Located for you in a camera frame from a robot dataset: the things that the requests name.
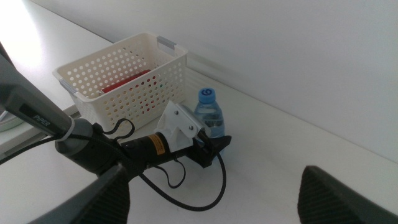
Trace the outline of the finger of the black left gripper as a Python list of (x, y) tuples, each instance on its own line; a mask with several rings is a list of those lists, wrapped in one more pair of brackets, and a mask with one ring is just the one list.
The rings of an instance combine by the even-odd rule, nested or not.
[(204, 141), (205, 145), (203, 149), (205, 152), (209, 153), (212, 156), (216, 156), (219, 154), (224, 148), (229, 146), (231, 143), (232, 137), (231, 136), (222, 136), (219, 138), (209, 138)]

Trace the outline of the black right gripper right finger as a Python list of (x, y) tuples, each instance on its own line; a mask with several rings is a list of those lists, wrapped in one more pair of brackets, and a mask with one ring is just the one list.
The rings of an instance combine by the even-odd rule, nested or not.
[(301, 223), (397, 223), (397, 215), (355, 192), (317, 166), (306, 166), (297, 204)]

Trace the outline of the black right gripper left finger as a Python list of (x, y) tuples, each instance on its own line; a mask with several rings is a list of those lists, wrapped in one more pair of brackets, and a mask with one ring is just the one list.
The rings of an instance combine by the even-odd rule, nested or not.
[(32, 223), (126, 223), (129, 208), (127, 172), (116, 165)]

